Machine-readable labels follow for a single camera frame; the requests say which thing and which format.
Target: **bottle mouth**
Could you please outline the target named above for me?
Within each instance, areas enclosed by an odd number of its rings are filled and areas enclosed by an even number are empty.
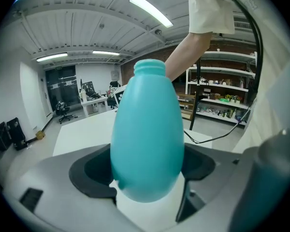
[[[157,59],[144,59],[134,65],[134,74],[156,74],[165,76],[165,64]]]

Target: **brown wall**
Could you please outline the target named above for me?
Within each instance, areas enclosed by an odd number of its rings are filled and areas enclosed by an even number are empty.
[[[230,42],[230,41],[212,41],[208,51],[217,51],[217,48],[225,52],[236,52],[236,53],[243,53],[243,54],[250,54],[256,51],[256,47],[254,45],[238,43],[238,42]],[[153,59],[158,59],[165,62],[174,49],[175,49],[175,46],[172,46],[166,49],[162,49],[160,51],[149,53],[147,55],[134,59],[126,64],[123,64],[121,66],[122,84],[123,85],[127,84],[129,79],[134,76],[133,67],[137,61],[142,60],[142,59],[147,59],[147,58],[153,58]],[[206,60],[206,61],[203,60],[201,62],[201,65],[208,66],[208,67],[215,66],[215,67],[235,68],[239,70],[240,69],[245,70],[246,68],[245,64],[242,64],[242,63],[236,63],[236,62],[231,62],[231,61],[230,62],[220,61],[220,60]],[[175,87],[176,91],[181,92],[183,90],[183,92],[185,92],[185,85],[184,85],[184,88],[182,86],[183,84],[181,85],[177,84]]]

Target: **floor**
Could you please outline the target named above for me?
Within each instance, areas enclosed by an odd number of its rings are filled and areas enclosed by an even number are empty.
[[[65,121],[62,124],[59,124],[58,117],[55,117],[45,130],[46,137],[40,141],[33,142],[28,148],[15,151],[11,146],[6,150],[0,156],[0,184],[5,187],[7,183],[19,178],[39,161],[51,157],[61,126],[85,118],[83,110],[73,111],[73,114],[78,116],[78,118]],[[183,119],[183,123],[184,128],[189,129],[190,121]],[[233,124],[197,116],[192,130],[214,138],[227,133],[233,126]],[[243,134],[244,130],[242,128],[235,128],[227,137],[213,141],[213,148],[232,151]]]

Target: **teal bottle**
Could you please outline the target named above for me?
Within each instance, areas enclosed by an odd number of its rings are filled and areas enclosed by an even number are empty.
[[[137,202],[153,202],[172,189],[184,158],[184,130],[175,90],[162,61],[134,66],[117,111],[111,140],[114,179]]]

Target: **forearm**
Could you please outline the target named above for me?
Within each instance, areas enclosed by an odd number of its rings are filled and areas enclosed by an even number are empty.
[[[189,33],[165,61],[166,76],[173,81],[209,48],[212,32]]]

